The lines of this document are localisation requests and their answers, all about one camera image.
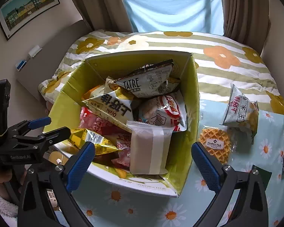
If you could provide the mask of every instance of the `cardboard box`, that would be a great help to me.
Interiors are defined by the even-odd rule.
[[[130,51],[94,56],[86,59],[71,75],[62,88],[49,116],[52,123],[44,128],[48,132],[63,126],[78,128],[81,97],[91,88],[105,82],[107,76],[123,77],[145,64],[159,63],[173,59],[174,67],[170,76],[181,79],[180,90],[187,111],[187,130],[173,133],[167,157],[166,169],[162,176],[139,177],[125,170],[92,163],[88,172],[108,183],[129,190],[178,197],[184,187],[192,162],[191,145],[197,140],[199,122],[199,91],[197,72],[192,54],[178,51]],[[67,141],[55,145],[65,156],[70,157],[76,149]]]

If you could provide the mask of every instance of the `headboard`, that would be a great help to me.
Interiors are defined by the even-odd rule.
[[[17,80],[37,100],[45,103],[44,98],[38,92],[38,85],[46,79],[50,79],[58,68],[69,47],[80,37],[88,34],[90,29],[83,20],[79,20],[71,26],[63,29],[53,36],[37,55],[30,59],[23,69],[16,72]]]

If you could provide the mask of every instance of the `white wall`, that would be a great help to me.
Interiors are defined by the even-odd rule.
[[[60,30],[82,19],[72,0],[59,1],[60,4],[35,17],[8,41],[0,28],[0,79],[6,78],[11,83],[9,126],[45,116],[44,107],[16,81],[15,64],[26,59],[35,45],[42,47]]]
[[[261,57],[284,97],[284,6],[280,0],[269,0],[269,18],[271,27]]]

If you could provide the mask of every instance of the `framed picture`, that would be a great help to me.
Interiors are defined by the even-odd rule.
[[[10,39],[40,13],[59,3],[59,0],[8,0],[0,9],[0,24],[6,39]]]

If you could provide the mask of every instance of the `yellow snack bag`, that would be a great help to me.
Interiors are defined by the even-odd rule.
[[[104,136],[88,129],[72,129],[68,139],[72,145],[82,148],[85,142],[89,141],[95,145],[96,155],[102,155],[118,151],[118,148]]]

